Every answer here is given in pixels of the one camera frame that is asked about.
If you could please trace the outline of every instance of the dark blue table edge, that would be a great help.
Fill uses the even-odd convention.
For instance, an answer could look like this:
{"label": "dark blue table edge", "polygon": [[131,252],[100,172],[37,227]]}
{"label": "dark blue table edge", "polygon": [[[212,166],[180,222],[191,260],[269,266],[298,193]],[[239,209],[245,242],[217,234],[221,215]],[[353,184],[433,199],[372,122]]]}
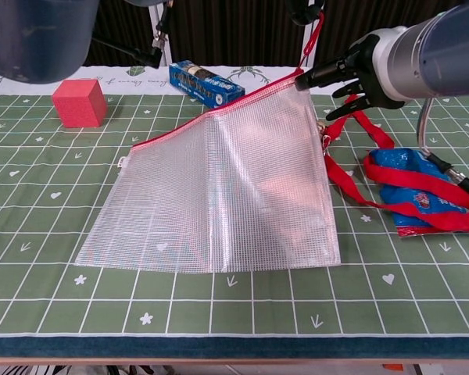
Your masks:
{"label": "dark blue table edge", "polygon": [[469,337],[0,337],[0,357],[469,359]]}

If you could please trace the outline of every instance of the lanyard clip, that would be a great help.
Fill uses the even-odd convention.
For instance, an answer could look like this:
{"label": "lanyard clip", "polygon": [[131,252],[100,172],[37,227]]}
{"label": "lanyard clip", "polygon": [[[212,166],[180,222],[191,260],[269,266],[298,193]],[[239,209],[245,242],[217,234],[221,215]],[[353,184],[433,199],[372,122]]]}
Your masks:
{"label": "lanyard clip", "polygon": [[325,154],[328,146],[331,143],[331,137],[327,134],[327,126],[322,121],[317,120],[317,127],[318,131],[320,132],[321,147],[323,149],[323,154]]}

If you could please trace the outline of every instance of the red foam cube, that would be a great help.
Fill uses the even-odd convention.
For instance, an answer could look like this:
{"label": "red foam cube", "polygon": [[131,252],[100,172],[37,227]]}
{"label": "red foam cube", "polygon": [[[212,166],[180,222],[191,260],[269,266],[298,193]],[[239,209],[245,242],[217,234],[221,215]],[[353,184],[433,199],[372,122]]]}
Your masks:
{"label": "red foam cube", "polygon": [[100,127],[107,105],[97,80],[64,80],[52,95],[64,127]]}

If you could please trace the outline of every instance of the green cutting mat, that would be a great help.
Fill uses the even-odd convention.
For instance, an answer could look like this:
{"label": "green cutting mat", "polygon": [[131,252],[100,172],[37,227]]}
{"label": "green cutting mat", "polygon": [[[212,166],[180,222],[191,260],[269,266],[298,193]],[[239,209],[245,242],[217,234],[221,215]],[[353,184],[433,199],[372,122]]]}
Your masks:
{"label": "green cutting mat", "polygon": [[[182,96],[107,101],[103,127],[67,130],[50,97],[0,96],[0,336],[469,335],[469,235],[401,240],[389,213],[334,187],[343,266],[215,275],[74,266],[120,157],[204,110]],[[335,106],[313,101],[320,117]],[[419,111],[367,114],[415,147]],[[431,116],[430,146],[469,175],[469,98],[439,100]],[[372,147],[350,121],[330,151],[380,202],[356,161]]]}

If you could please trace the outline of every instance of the metal rod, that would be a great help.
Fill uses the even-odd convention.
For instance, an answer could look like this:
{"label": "metal rod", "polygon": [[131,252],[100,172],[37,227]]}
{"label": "metal rod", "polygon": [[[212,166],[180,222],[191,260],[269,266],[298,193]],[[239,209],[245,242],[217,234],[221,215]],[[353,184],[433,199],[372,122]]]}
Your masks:
{"label": "metal rod", "polygon": [[428,124],[429,119],[429,113],[431,112],[433,102],[433,98],[425,99],[424,105],[422,106],[421,114],[419,115],[419,120],[417,122],[417,142],[419,144],[419,149],[426,157],[431,154],[431,151],[429,150],[429,147],[426,144],[425,135],[426,126]]}
{"label": "metal rod", "polygon": [[103,37],[102,35],[94,33],[92,35],[92,39],[94,41],[97,41],[98,43],[101,43],[103,45],[107,45],[108,47],[114,48],[120,52],[126,53],[128,55],[134,56],[135,55],[135,50],[132,48],[127,47],[126,45],[121,45],[120,43],[116,43],[115,41],[112,41],[106,37]]}

